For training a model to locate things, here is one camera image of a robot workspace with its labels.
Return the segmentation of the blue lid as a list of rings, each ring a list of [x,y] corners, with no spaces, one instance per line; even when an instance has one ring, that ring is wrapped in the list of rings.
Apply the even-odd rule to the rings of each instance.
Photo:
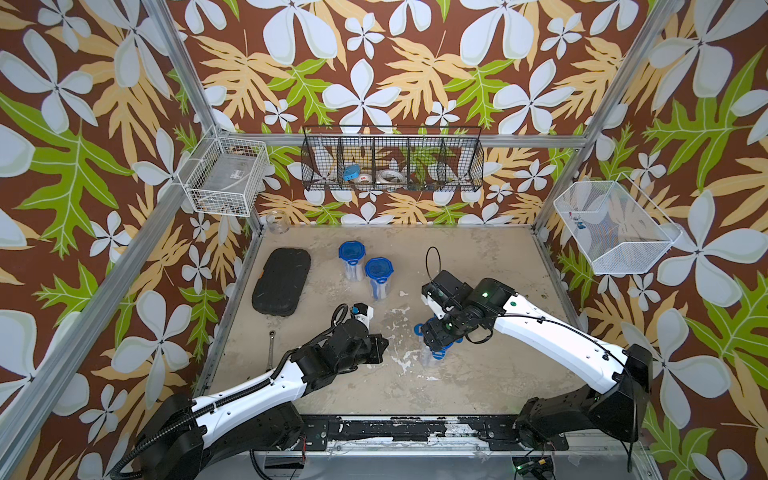
[[[424,324],[424,323],[418,323],[418,324],[417,324],[417,325],[414,327],[414,332],[415,332],[415,334],[416,334],[418,337],[420,337],[422,340],[423,340],[423,338],[422,338],[422,336],[421,336],[421,326],[422,326],[423,324]]]
[[[366,262],[365,273],[371,281],[378,284],[385,284],[394,273],[394,267],[389,259],[375,257]]]
[[[346,241],[339,246],[338,255],[348,265],[358,265],[366,256],[365,246],[359,241]]]

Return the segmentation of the clear plastic cup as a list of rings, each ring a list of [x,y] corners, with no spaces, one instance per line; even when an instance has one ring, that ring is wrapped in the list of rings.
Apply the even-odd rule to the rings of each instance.
[[[439,350],[437,352],[432,351],[427,346],[424,346],[420,350],[419,361],[424,368],[435,368],[445,358],[445,352]]]
[[[344,274],[350,282],[360,282],[366,278],[365,265],[362,261],[344,262]]]
[[[389,280],[379,282],[377,280],[370,280],[372,296],[375,301],[386,299],[391,291],[391,282]]]

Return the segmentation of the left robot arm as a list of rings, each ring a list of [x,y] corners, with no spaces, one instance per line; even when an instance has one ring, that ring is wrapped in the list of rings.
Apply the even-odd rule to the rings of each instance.
[[[379,364],[389,342],[370,331],[374,310],[341,304],[328,329],[287,351],[264,374],[219,393],[166,400],[109,471],[111,479],[194,479],[246,450],[287,449],[301,436],[294,401],[361,365]]]

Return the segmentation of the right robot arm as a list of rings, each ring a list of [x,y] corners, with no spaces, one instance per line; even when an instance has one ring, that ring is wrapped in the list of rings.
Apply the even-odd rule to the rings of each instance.
[[[570,393],[526,401],[514,424],[526,447],[581,430],[599,430],[627,444],[638,440],[651,393],[648,348],[622,348],[596,339],[492,278],[472,287],[441,271],[422,286],[421,298],[433,313],[420,329],[432,352],[440,353],[484,329],[525,343],[584,381]]]

